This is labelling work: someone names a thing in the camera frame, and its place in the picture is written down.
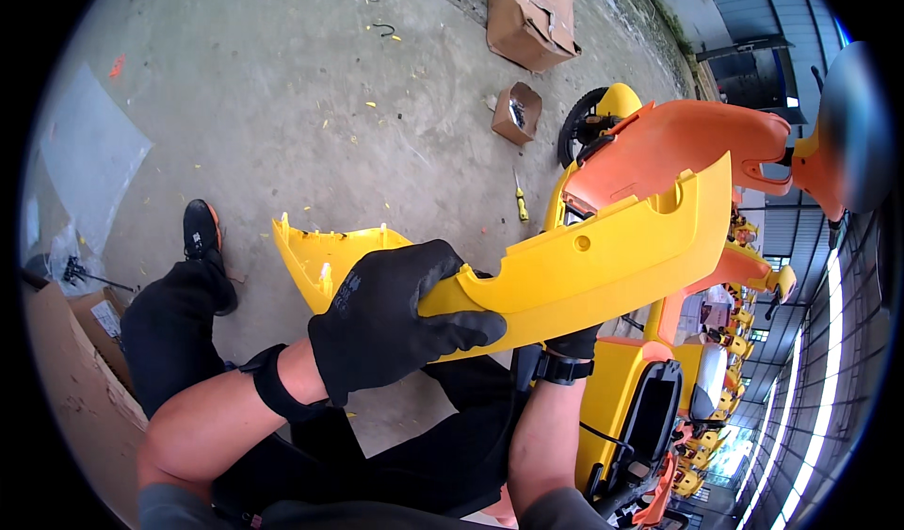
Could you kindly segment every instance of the torn cardboard box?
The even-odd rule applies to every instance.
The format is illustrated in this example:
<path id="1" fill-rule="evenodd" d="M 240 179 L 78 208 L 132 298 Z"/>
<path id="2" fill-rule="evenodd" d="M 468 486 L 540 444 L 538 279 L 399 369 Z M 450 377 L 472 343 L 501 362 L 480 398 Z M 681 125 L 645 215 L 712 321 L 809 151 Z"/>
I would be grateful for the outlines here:
<path id="1" fill-rule="evenodd" d="M 503 89 L 492 115 L 492 131 L 519 146 L 533 141 L 543 99 L 524 83 Z"/>
<path id="2" fill-rule="evenodd" d="M 486 43 L 532 72 L 581 54 L 572 0 L 487 0 Z"/>
<path id="3" fill-rule="evenodd" d="M 126 357 L 119 348 L 119 319 L 126 309 L 113 295 L 113 291 L 110 287 L 104 287 L 81 297 L 71 297 L 69 306 L 88 335 L 88 340 L 107 362 L 110 371 L 134 395 L 135 389 L 132 388 Z"/>
<path id="4" fill-rule="evenodd" d="M 106 299 L 93 294 L 95 306 Z M 138 528 L 136 454 L 147 418 L 75 316 L 75 305 L 90 301 L 67 300 L 55 282 L 39 291 L 24 285 L 23 299 L 44 395 L 70 453 L 122 526 Z"/>

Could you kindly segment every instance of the black wristband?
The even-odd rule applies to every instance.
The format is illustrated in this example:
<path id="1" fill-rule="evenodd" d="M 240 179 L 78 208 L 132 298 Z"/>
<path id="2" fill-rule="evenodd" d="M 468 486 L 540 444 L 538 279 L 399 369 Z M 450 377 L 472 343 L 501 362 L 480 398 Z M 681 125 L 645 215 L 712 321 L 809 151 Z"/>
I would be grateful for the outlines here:
<path id="1" fill-rule="evenodd" d="M 257 389 L 260 400 L 264 401 L 271 411 L 289 423 L 303 423 L 325 409 L 327 399 L 301 404 L 288 393 L 277 372 L 279 352 L 286 347 L 288 347 L 286 344 L 268 347 L 252 357 L 247 364 L 240 366 L 239 371 L 254 376 L 254 388 Z"/>
<path id="2" fill-rule="evenodd" d="M 534 379 L 542 379 L 556 385 L 574 385 L 575 379 L 583 379 L 593 375 L 593 360 L 581 363 L 574 357 L 552 355 L 543 351 L 537 369 L 533 373 Z"/>

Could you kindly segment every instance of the gloved hand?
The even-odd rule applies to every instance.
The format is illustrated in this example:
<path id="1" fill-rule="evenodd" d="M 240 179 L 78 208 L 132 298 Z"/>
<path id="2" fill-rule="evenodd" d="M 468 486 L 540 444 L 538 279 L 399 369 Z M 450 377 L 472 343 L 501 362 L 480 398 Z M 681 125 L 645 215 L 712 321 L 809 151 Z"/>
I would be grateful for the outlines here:
<path id="1" fill-rule="evenodd" d="M 344 406 L 352 391 L 395 383 L 441 355 L 503 336 L 505 319 L 488 310 L 418 315 L 418 300 L 463 263 L 452 246 L 433 240 L 371 252 L 355 264 L 330 308 L 307 323 L 334 405 Z"/>
<path id="2" fill-rule="evenodd" d="M 602 325 L 597 324 L 587 329 L 546 340 L 546 348 L 566 357 L 593 359 L 594 345 L 597 343 L 597 331 L 600 326 Z"/>

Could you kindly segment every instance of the glove logo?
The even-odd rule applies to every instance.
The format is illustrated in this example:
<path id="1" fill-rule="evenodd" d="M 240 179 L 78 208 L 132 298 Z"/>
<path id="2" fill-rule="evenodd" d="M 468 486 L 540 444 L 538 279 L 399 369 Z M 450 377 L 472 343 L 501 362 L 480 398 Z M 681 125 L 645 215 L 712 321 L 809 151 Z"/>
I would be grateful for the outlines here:
<path id="1" fill-rule="evenodd" d="M 333 297 L 333 306 L 339 311 L 339 316 L 343 319 L 348 318 L 348 298 L 352 296 L 353 292 L 358 290 L 360 285 L 361 277 L 355 271 L 351 271 L 339 287 L 336 296 Z"/>

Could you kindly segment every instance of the concrete floor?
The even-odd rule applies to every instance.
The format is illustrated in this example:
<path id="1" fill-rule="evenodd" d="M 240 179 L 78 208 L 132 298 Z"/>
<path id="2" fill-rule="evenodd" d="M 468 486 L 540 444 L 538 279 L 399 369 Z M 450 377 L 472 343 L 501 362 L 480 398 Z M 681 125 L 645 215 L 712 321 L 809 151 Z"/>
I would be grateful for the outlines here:
<path id="1" fill-rule="evenodd" d="M 36 129 L 87 62 L 154 143 L 102 254 L 107 276 L 146 285 L 164 275 L 183 257 L 186 202 L 209 200 L 225 225 L 227 263 L 248 276 L 237 284 L 239 310 L 214 323 L 220 355 L 241 363 L 304 336 L 311 316 L 263 236 L 272 217 L 287 211 L 295 227 L 336 231 L 385 222 L 415 242 L 445 238 L 495 273 L 505 246 L 540 230 L 560 171 L 556 135 L 578 98 L 616 81 L 645 101 L 693 96 L 648 0 L 574 0 L 574 9 L 583 55 L 535 75 L 487 49 L 485 0 L 96 0 Z M 401 42 L 365 29 L 374 22 L 395 26 Z M 121 54 L 122 73 L 110 80 Z M 516 81 L 543 98 L 536 141 L 521 149 L 491 132 L 481 102 Z M 513 165 L 533 214 L 525 225 Z M 27 190 L 40 204 L 34 253 L 68 221 L 37 144 Z M 451 406 L 418 373 L 354 394 L 348 410 L 371 455 Z"/>

